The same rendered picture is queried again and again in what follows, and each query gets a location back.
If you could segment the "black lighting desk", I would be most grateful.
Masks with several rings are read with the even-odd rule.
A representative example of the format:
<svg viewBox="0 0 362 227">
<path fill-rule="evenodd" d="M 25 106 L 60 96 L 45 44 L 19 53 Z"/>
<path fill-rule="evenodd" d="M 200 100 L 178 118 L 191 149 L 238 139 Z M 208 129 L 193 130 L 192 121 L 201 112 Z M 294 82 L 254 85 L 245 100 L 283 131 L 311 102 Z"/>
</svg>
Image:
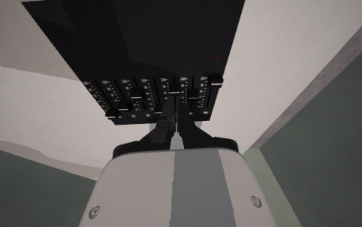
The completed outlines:
<svg viewBox="0 0 362 227">
<path fill-rule="evenodd" d="M 210 121 L 245 0 L 21 2 L 115 125 Z M 154 112 L 155 111 L 155 112 Z"/>
</svg>

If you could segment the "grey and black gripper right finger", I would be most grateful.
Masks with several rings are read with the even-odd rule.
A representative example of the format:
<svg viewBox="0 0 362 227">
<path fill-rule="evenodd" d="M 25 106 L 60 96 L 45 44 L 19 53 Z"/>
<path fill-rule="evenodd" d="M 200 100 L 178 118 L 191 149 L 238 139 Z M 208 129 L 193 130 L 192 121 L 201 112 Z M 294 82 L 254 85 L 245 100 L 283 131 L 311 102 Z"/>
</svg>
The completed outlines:
<svg viewBox="0 0 362 227">
<path fill-rule="evenodd" d="M 189 116 L 188 103 L 182 102 L 182 93 L 176 96 L 176 127 L 183 140 L 184 149 L 221 147 L 239 152 L 236 141 L 212 137 L 195 125 Z"/>
</svg>

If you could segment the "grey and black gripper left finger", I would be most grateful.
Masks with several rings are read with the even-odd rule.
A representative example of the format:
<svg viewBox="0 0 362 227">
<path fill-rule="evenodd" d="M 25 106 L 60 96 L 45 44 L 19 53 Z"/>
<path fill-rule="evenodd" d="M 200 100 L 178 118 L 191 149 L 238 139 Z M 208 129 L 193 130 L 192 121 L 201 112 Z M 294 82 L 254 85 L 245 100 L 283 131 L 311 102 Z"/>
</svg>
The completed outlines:
<svg viewBox="0 0 362 227">
<path fill-rule="evenodd" d="M 167 104 L 162 105 L 161 120 L 156 123 L 155 128 L 139 141 L 117 146 L 113 151 L 113 158 L 124 153 L 169 150 L 174 132 L 176 132 L 175 99 L 168 93 Z"/>
</svg>

